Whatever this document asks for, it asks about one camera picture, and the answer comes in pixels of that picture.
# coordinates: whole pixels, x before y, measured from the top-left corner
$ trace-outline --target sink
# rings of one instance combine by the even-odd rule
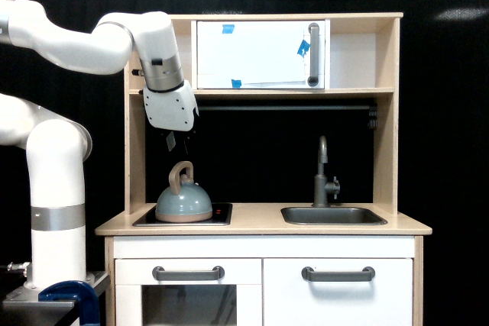
[[[365,208],[283,208],[283,219],[291,224],[379,225],[387,221]]]

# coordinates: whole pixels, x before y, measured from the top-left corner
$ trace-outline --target kettle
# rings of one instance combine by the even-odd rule
[[[186,174],[179,176],[182,169]],[[212,217],[212,204],[207,192],[193,181],[193,164],[178,162],[168,176],[170,187],[160,195],[156,205],[156,219],[173,223],[204,221]]]

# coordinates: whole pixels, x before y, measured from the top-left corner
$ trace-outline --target faucet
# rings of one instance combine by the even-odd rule
[[[333,182],[328,182],[324,174],[324,163],[328,162],[328,144],[324,136],[319,138],[318,173],[314,176],[314,208],[329,208],[328,195],[339,194],[340,186],[336,177]]]

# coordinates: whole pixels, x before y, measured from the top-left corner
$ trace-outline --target microwave handle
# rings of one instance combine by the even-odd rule
[[[309,33],[311,34],[311,73],[307,79],[307,84],[313,87],[319,83],[319,25],[311,23]]]
[[[153,269],[153,277],[157,281],[206,281],[220,280],[224,277],[224,268],[214,267],[212,270],[166,271],[161,266]]]

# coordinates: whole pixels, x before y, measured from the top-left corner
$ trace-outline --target stovetop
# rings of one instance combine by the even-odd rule
[[[192,223],[170,223],[169,221],[158,221],[154,215],[156,206],[148,213],[133,223],[135,227],[163,227],[174,225],[228,225],[231,223],[232,204],[230,202],[216,202],[212,204],[212,217],[205,221],[194,221]]]

